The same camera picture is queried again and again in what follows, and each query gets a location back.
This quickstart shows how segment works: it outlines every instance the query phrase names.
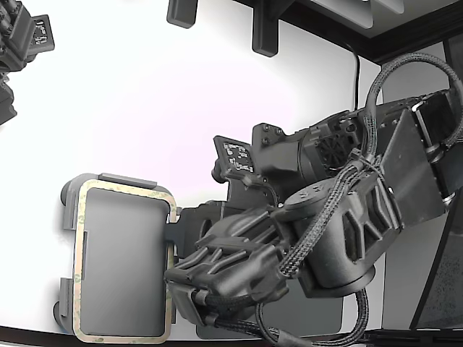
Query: black shelf bracket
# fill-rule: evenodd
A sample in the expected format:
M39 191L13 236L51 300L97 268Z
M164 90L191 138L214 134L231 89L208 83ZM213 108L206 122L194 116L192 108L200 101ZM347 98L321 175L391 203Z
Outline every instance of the black shelf bracket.
M278 53L279 19L295 0L256 0L252 24L252 49L264 56Z
M264 56L278 53L279 19L296 0L255 0L252 49ZM169 0L167 22L190 28L196 22L197 0Z
M196 22L197 0L169 0L167 22L185 29Z

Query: rounded rectangular frame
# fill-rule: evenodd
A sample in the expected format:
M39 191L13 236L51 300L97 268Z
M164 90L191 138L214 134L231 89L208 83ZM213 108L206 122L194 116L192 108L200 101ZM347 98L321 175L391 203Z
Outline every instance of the rounded rectangular frame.
M72 297L72 327L74 334L79 340L85 343L125 343L125 344L160 344L165 342L171 332L171 317L172 317L172 298L166 288L166 319L164 334L162 336L150 337L126 337L126 336L98 336L86 335L81 330L80 321L80 301L82 298L82 272L83 272L83 256L84 256L84 225L85 225L85 206L87 202L87 194L91 189L104 189L122 194L131 194L139 197L147 197L151 199L163 200L169 205L169 223L177 221L177 204L175 199L167 192L157 192L150 189L132 187L125 184L113 183L110 181L101 181L98 179L90 179L86 181L79 190L77 201L77 227L75 238L75 262L74 262L74 283ZM167 245L167 266L172 267L174 264L174 247L171 244Z

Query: white table surface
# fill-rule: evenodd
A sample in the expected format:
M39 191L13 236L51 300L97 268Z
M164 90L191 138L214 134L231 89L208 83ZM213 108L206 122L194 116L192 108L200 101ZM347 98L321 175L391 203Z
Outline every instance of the white table surface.
M60 333L52 307L72 275L59 193L82 173L157 181L182 207L226 198L210 172L213 136L250 142L262 121L286 133L352 106L350 52L281 23L273 59L250 49L252 11L200 0L197 24L166 23L167 0L24 1L49 14L56 50L10 74L18 116L0 127L0 326ZM363 61L361 100L379 67ZM368 286L381 327L384 258ZM342 331L354 326L353 296ZM181 318L172 340L194 339Z

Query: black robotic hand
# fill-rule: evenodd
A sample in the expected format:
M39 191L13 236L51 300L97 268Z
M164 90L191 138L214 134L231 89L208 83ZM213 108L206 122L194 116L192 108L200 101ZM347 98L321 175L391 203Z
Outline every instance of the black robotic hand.
M37 54L54 47L47 15L32 17L21 1L0 1L0 125L17 115L7 74L21 71Z
M387 76L416 61L445 71L456 97L444 91L376 107ZM197 213L185 209L172 226L186 226L189 243L196 241L195 249L177 244L184 259L165 274L179 313L275 346L355 343L368 322L365 287L375 261L404 229L444 214L463 187L463 167L454 160L463 155L462 105L463 84L453 70L414 53L383 68L365 109L289 136L259 124L252 146L216 137L213 178L229 182L229 196ZM219 217L211 217L214 210ZM288 280L298 280L307 297L355 294L355 329L311 343L267 328L263 305L287 294ZM252 314L257 323L245 321Z

